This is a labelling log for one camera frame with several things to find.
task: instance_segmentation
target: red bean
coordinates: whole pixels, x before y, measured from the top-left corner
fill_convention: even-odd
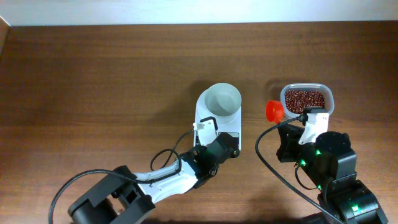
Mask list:
[[[285,103],[290,112],[301,114],[309,106],[325,108],[325,97],[317,91],[288,90],[285,92]]]

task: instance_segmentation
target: wood grain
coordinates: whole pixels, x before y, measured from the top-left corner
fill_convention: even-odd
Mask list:
[[[272,125],[266,102],[289,83],[312,82],[332,90],[329,130],[350,135],[358,178],[398,222],[397,40],[397,22],[12,27],[0,61],[0,223],[46,223],[56,191],[83,170],[148,171],[218,82],[242,94],[242,154],[200,189],[158,203],[150,218],[245,222],[318,212],[254,152]],[[270,133],[261,151],[299,187],[293,164],[277,161],[279,144]],[[178,151],[191,145],[184,139]],[[55,222],[69,224],[68,206],[102,177],[73,184]]]
[[[4,47],[4,43],[6,42],[9,28],[10,27],[8,26],[6,21],[4,21],[0,17],[0,60],[1,60],[1,55],[2,55],[2,48]]]

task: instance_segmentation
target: green light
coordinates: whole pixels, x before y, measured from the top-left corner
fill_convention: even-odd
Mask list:
[[[352,206],[351,209],[352,209],[354,212],[359,211],[359,207],[358,207],[357,205]]]

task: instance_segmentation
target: plastic container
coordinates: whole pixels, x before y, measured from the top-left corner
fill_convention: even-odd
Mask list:
[[[286,119],[295,118],[295,117],[299,116],[299,114],[292,113],[286,108],[285,93],[288,90],[320,92],[323,94],[323,97],[325,97],[325,108],[326,108],[326,111],[329,113],[329,115],[331,115],[333,113],[333,110],[335,109],[335,102],[333,100],[333,94],[331,94],[331,91],[327,86],[322,85],[322,84],[317,84],[317,83],[290,84],[290,85],[285,86],[285,88],[280,93],[280,102],[282,102],[282,105],[284,106],[284,114],[285,114]]]

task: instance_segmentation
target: white wall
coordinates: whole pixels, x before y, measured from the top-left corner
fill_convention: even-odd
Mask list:
[[[12,26],[397,20],[398,0],[0,0]]]

